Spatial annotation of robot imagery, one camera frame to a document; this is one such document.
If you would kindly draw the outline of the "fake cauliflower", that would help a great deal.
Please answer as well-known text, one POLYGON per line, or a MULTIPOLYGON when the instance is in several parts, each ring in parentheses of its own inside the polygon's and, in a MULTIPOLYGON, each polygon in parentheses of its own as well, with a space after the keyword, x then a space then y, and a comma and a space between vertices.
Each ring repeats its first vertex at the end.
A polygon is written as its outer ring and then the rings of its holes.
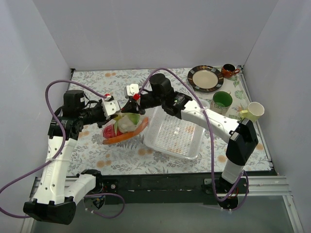
POLYGON ((133 132, 136 129, 136 125, 127 116, 123 116, 117 121, 117 127, 121 133, 133 132))

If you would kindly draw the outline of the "clear zip top bag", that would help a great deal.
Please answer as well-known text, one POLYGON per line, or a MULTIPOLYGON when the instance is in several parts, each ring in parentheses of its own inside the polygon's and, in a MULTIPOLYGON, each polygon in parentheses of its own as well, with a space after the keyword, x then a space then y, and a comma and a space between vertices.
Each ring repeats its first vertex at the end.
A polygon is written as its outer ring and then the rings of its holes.
POLYGON ((103 144, 111 145, 139 135, 149 124, 149 117, 134 113, 120 113, 102 130, 103 144))

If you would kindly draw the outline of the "fake green leaf vegetable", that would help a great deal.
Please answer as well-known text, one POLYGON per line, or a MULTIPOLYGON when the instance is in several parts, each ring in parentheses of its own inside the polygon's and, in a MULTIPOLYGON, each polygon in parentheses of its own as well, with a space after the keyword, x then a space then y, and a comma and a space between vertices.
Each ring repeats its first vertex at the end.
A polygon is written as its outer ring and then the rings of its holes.
POLYGON ((140 121, 140 114, 127 113, 127 117, 134 125, 137 125, 140 121))

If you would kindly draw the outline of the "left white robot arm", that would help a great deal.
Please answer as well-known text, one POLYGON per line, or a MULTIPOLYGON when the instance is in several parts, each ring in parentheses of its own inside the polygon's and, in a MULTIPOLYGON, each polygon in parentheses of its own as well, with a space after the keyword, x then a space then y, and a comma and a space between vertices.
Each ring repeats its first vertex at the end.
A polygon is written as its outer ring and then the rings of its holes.
POLYGON ((84 91, 70 90, 63 96, 63 106, 55 112, 48 130, 47 166, 33 200, 24 203, 23 211, 37 221, 69 225, 76 206, 86 194, 103 190, 101 172, 86 169, 69 187, 65 187, 71 154, 83 127, 96 123, 102 127, 119 110, 110 94, 99 101, 87 99, 84 91))

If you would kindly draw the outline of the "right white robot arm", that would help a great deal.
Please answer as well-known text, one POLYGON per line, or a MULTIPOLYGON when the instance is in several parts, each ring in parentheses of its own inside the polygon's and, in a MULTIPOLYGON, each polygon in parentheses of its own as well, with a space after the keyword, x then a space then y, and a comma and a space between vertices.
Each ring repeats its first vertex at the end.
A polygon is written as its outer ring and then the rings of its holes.
POLYGON ((146 109, 160 106, 165 113, 192 122, 220 137, 227 143, 227 163, 222 172, 220 188, 226 193, 233 192, 238 186, 238 176, 259 142, 253 122, 249 119, 238 121, 203 108, 197 100, 175 91, 170 80, 162 73, 152 75, 149 83, 151 90, 146 94, 139 93, 138 84, 125 87, 128 102, 122 108, 122 113, 142 115, 146 109))

